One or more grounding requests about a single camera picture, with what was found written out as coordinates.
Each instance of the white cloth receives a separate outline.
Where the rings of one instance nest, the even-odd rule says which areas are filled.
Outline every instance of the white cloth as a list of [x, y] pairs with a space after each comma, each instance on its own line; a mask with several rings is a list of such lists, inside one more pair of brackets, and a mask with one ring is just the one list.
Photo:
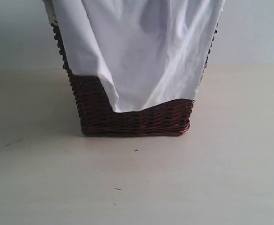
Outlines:
[[115, 112], [194, 100], [224, 0], [53, 0], [69, 67]]

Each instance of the wicker weave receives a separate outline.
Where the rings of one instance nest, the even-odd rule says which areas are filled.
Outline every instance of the wicker weave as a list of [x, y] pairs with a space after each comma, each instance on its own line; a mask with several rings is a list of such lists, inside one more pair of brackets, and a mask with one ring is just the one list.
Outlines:
[[190, 127], [194, 101], [178, 99], [140, 112], [113, 112], [108, 97], [96, 76], [74, 75], [68, 65], [58, 26], [52, 24], [55, 40], [63, 56], [72, 87], [82, 133], [86, 136], [180, 136]]

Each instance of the white wall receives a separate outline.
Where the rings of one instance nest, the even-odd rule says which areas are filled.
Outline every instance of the white wall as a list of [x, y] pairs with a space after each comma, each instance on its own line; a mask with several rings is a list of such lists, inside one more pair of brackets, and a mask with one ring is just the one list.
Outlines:
[[[274, 64], [274, 0], [227, 0], [209, 64]], [[0, 0], [0, 70], [61, 65], [41, 0]]]

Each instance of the wicker basket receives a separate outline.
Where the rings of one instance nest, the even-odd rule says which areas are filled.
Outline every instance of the wicker basket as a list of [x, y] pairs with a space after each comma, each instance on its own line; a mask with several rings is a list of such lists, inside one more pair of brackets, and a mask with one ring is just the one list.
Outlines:
[[193, 102], [186, 99], [169, 101], [140, 112], [115, 113], [96, 76], [74, 75], [68, 65], [58, 26], [52, 24], [72, 87], [82, 133], [86, 136], [180, 136], [190, 127]]

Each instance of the white table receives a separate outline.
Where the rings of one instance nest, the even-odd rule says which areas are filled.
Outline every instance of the white table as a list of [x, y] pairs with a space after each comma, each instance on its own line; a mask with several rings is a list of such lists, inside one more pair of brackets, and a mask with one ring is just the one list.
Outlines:
[[63, 71], [0, 72], [0, 225], [55, 224], [274, 225], [274, 67], [207, 70], [186, 135], [134, 139], [83, 137]]

